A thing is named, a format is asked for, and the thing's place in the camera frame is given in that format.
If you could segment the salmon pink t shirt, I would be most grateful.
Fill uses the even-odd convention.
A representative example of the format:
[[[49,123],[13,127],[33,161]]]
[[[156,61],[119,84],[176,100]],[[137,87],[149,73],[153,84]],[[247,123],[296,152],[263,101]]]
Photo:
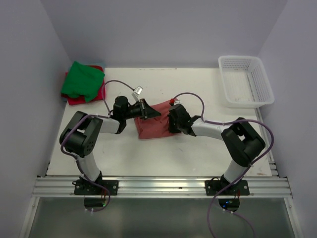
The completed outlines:
[[[152,106],[153,109],[161,113],[159,117],[150,119],[135,118],[134,123],[138,132],[138,138],[145,140],[177,135],[177,133],[169,131],[168,115],[170,107],[169,101],[165,101]]]

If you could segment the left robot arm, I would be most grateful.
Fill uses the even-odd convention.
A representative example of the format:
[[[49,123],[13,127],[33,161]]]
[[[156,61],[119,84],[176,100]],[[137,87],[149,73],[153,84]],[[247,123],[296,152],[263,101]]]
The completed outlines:
[[[128,119],[151,119],[161,113],[148,105],[145,99],[130,104],[125,96],[115,98],[108,116],[89,115],[77,111],[60,135],[63,154],[74,158],[80,177],[73,181],[75,195],[117,195],[119,182],[104,180],[98,168],[93,149],[101,133],[121,134]]]

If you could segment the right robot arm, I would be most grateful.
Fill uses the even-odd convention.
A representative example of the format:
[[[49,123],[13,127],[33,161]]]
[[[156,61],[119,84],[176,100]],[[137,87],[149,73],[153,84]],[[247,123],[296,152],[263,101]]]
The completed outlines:
[[[211,124],[201,116],[191,117],[181,104],[171,104],[169,109],[169,132],[190,136],[204,136],[223,141],[232,160],[220,178],[205,181],[207,196],[249,195],[248,182],[239,178],[242,172],[265,148],[265,142],[244,118],[232,125]]]

